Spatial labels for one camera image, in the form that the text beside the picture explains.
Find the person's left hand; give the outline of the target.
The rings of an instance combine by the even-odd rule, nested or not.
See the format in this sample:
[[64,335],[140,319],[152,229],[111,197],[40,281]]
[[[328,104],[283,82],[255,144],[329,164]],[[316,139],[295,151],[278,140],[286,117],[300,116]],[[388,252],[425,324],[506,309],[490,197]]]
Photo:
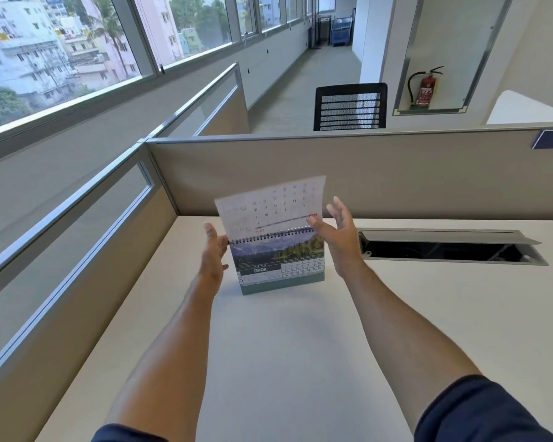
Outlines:
[[213,283],[216,287],[221,285],[223,273],[228,268],[227,264],[222,263],[222,258],[228,249],[228,245],[229,240],[227,235],[218,235],[218,250],[216,252],[206,252],[204,248],[202,252],[199,276]]

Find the person's right hand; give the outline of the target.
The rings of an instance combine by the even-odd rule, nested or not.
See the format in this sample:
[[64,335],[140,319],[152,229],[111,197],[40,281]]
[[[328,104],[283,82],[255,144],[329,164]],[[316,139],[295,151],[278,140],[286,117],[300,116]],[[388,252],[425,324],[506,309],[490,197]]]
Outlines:
[[334,196],[327,211],[334,218],[336,227],[327,223],[327,234],[317,234],[328,245],[336,272],[349,281],[365,265],[361,256],[359,232],[353,216],[339,197]]

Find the spiral desk calendar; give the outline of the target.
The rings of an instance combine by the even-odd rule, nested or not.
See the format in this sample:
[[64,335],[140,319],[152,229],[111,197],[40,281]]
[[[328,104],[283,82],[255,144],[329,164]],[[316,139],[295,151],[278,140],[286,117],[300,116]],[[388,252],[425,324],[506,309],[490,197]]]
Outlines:
[[272,185],[214,201],[243,295],[325,280],[325,244],[308,223],[323,218],[326,177]]

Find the person's right forearm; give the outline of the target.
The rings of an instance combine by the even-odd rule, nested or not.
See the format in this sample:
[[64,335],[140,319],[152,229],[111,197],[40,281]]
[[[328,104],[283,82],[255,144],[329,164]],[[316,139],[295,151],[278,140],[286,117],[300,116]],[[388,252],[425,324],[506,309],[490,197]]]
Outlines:
[[362,259],[337,268],[369,347],[413,434],[429,405],[458,379],[481,372],[457,344],[401,300]]

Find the person's left forearm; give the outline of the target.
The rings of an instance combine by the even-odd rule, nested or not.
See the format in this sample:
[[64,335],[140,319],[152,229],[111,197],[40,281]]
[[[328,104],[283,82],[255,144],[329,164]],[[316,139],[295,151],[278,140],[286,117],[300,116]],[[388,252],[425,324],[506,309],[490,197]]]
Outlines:
[[201,269],[180,307],[148,347],[105,421],[169,442],[194,442],[206,386],[210,322],[223,270]]

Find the beige desk partition panel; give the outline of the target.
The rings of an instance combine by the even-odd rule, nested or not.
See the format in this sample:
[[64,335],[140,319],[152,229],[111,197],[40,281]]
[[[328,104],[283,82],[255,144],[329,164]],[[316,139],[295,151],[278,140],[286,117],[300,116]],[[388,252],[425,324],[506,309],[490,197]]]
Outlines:
[[477,130],[198,136],[146,145],[183,215],[214,200],[325,176],[357,218],[553,220],[553,149],[532,149],[553,124]]

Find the black mesh office chair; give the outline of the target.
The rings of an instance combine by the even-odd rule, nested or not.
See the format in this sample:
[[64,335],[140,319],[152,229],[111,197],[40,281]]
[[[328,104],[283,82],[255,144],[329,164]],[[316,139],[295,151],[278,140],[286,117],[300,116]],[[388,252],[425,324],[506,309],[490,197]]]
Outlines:
[[313,131],[386,128],[386,83],[351,83],[316,88]]

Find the beige partition with glass strip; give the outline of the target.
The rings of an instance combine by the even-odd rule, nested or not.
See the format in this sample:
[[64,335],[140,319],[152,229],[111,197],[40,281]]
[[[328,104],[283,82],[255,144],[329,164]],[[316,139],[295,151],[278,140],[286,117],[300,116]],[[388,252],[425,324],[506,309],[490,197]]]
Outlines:
[[0,442],[33,442],[177,218],[147,145],[0,253]]
[[241,69],[234,62],[155,127],[146,140],[250,133]]

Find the red fire extinguisher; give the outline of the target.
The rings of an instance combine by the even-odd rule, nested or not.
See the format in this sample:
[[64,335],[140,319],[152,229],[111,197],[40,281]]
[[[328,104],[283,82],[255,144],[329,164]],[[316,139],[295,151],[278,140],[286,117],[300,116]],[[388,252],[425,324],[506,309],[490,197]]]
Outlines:
[[[437,77],[439,75],[443,75],[443,72],[441,71],[443,68],[444,66],[438,66],[432,68],[428,72],[415,72],[409,76],[406,86],[410,97],[410,110],[428,110],[430,108]],[[412,89],[412,81],[417,76],[423,76],[423,78],[420,80],[417,93],[414,94]]]

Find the blue trolley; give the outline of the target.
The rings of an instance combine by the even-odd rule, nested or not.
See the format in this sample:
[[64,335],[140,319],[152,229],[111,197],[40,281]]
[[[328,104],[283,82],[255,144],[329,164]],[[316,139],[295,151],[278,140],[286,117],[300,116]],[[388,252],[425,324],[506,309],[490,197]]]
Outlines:
[[348,46],[351,42],[353,17],[337,17],[332,20],[330,44],[332,46]]

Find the dark blue shirt sleeve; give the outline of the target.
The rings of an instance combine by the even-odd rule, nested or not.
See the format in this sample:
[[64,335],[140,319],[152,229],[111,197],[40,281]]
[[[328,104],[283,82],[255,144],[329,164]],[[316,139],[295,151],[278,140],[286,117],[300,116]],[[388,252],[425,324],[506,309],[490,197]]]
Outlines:
[[169,442],[149,432],[121,424],[105,424],[93,435],[90,442]]
[[501,385],[468,375],[428,406],[414,442],[553,442],[553,433]]

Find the grey framed window row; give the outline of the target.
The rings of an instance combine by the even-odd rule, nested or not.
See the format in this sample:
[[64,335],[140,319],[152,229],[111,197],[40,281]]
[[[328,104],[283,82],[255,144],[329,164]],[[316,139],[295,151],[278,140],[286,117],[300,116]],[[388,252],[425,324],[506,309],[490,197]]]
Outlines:
[[0,0],[0,138],[336,0]]

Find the white desk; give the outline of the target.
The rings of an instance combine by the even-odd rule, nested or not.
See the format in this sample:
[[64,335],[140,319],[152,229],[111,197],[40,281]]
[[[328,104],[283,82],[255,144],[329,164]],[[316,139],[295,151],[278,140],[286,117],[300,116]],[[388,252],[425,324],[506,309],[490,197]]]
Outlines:
[[512,90],[496,99],[486,125],[553,123],[553,107]]

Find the dark blue right shirt sleeve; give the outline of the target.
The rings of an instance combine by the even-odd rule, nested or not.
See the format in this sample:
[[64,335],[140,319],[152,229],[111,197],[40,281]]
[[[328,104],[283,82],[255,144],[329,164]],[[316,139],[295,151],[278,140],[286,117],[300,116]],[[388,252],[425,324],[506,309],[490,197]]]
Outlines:
[[553,433],[501,385],[468,375],[428,406],[414,442],[553,442]]

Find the metal framed wall niche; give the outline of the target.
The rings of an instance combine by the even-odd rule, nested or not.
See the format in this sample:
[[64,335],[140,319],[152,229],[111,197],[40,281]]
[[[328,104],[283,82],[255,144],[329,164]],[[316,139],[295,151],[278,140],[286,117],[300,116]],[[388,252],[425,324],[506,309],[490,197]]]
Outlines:
[[[512,0],[418,0],[393,116],[465,113]],[[407,80],[444,66],[428,110],[410,110]],[[412,81],[414,94],[423,76]]]

